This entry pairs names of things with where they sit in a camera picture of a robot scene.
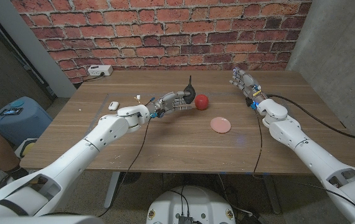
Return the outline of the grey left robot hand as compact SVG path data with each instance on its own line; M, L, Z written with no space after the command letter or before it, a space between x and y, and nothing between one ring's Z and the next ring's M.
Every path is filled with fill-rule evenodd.
M165 94L162 98L146 105L152 118L162 118L177 110L193 109L190 103L185 99L191 94L188 91L172 91Z

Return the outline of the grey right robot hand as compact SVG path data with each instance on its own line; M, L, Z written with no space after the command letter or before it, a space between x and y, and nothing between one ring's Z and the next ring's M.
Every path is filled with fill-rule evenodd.
M256 108L263 100L267 99L258 82L239 67L233 69L232 80L229 83L242 91L248 107Z

